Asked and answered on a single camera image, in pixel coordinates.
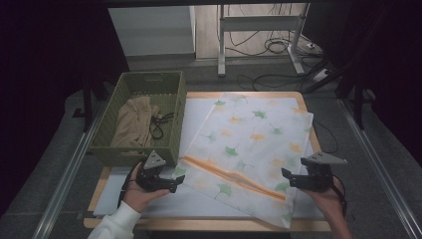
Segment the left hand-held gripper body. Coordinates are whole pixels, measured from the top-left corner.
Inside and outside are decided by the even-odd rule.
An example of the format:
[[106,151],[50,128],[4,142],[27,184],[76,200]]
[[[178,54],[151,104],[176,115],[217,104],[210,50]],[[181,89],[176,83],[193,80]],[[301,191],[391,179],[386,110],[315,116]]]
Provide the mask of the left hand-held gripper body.
[[147,192],[168,189],[172,179],[161,178],[159,176],[165,164],[166,161],[153,150],[140,167],[135,182]]

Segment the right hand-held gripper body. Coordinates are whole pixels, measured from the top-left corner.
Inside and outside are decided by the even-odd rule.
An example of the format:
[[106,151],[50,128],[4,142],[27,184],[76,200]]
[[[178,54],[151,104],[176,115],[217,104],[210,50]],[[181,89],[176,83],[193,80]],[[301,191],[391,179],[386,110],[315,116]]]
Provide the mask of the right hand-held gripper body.
[[298,177],[298,188],[325,192],[333,185],[332,164],[347,164],[347,160],[322,151],[301,159],[308,174]]

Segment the beige drawstring pants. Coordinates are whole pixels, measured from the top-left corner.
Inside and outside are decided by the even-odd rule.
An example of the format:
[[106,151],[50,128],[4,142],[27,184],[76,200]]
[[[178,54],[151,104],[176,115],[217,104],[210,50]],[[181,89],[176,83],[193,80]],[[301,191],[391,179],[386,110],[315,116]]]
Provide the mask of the beige drawstring pants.
[[111,147],[150,147],[153,118],[160,118],[160,107],[151,103],[150,97],[129,99],[118,111]]

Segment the green woven plastic basket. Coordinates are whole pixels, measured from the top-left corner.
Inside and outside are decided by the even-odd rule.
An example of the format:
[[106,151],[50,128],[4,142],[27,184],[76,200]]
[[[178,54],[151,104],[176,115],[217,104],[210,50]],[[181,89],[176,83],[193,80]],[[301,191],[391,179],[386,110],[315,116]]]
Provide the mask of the green woven plastic basket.
[[[180,72],[123,73],[111,95],[103,118],[94,134],[90,151],[105,165],[132,166],[155,150],[169,166],[178,161],[181,130],[186,104],[186,85]],[[153,118],[150,147],[111,147],[119,109],[136,97],[150,97],[160,107],[160,118]]]

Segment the person's left hand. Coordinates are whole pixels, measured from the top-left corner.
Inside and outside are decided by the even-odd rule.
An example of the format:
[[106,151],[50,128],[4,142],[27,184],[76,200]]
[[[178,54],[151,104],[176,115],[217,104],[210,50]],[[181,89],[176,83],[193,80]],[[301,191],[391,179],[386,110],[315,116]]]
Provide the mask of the person's left hand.
[[122,201],[138,213],[140,213],[152,200],[170,193],[168,189],[145,192],[135,180],[136,175],[134,174],[129,179]]

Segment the person's right hand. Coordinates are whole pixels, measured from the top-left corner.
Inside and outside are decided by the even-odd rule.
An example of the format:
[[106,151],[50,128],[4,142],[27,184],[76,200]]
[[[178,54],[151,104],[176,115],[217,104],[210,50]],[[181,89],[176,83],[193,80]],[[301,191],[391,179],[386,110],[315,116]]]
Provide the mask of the person's right hand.
[[316,207],[326,219],[343,217],[340,197],[332,188],[325,192],[305,190],[305,193],[311,197]]

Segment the black metal stand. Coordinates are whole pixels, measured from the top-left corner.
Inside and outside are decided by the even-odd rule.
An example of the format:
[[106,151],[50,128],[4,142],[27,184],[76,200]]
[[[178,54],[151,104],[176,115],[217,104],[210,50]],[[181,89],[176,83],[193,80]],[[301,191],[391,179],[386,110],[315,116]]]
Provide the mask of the black metal stand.
[[353,93],[352,117],[360,129],[364,129],[362,120],[362,108],[370,100],[364,98],[364,77],[361,66],[351,61],[341,70],[342,79],[338,84],[335,94],[339,99],[346,99],[350,93]]
[[104,85],[105,77],[99,74],[90,74],[83,77],[83,101],[84,107],[74,111],[74,118],[84,118],[86,132],[93,123],[92,96],[99,101],[107,99],[107,90]]

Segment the white power strip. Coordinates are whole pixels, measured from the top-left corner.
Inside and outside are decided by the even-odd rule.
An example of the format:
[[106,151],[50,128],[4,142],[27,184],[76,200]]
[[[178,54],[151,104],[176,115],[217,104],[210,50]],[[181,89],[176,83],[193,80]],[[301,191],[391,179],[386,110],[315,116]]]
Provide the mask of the white power strip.
[[330,71],[328,69],[321,69],[314,77],[313,77],[313,81],[314,82],[320,82],[321,80],[323,80],[325,77],[327,77],[330,74]]

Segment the dark curtain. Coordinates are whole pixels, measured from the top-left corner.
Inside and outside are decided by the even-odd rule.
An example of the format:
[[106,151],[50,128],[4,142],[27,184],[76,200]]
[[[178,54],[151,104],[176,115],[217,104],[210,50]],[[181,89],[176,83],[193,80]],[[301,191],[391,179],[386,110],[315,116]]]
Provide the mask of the dark curtain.
[[0,0],[0,217],[85,85],[102,98],[128,65],[107,6],[92,0]]
[[304,35],[341,70],[336,94],[372,91],[374,112],[422,165],[422,0],[318,0]]

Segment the white cabinet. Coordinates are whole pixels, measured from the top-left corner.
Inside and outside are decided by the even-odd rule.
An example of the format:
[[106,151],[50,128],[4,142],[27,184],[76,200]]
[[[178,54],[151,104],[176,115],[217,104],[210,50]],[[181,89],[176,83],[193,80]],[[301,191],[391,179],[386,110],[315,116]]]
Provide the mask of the white cabinet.
[[109,8],[126,56],[195,52],[193,6]]

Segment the metal floor rail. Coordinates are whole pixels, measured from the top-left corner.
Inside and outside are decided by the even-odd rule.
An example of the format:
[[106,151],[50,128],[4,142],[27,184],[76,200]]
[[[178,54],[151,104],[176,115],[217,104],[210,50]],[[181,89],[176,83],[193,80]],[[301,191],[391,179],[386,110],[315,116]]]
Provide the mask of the metal floor rail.
[[387,172],[366,131],[354,120],[352,107],[346,100],[337,102],[409,238],[422,239],[422,227],[419,221]]
[[95,106],[93,122],[83,133],[31,239],[49,239],[105,108],[106,103]]

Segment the white metal desk frame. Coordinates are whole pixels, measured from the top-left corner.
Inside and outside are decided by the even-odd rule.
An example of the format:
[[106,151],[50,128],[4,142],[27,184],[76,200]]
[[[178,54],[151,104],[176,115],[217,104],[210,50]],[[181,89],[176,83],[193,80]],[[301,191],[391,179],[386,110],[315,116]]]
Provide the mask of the white metal desk frame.
[[225,33],[226,32],[250,32],[250,31],[293,31],[294,38],[288,45],[287,50],[291,62],[298,75],[303,75],[305,70],[298,57],[297,48],[299,38],[308,15],[310,3],[306,3],[301,13],[295,15],[273,15],[273,16],[225,16],[225,6],[219,5],[219,55],[218,55],[218,76],[226,75],[225,56]]

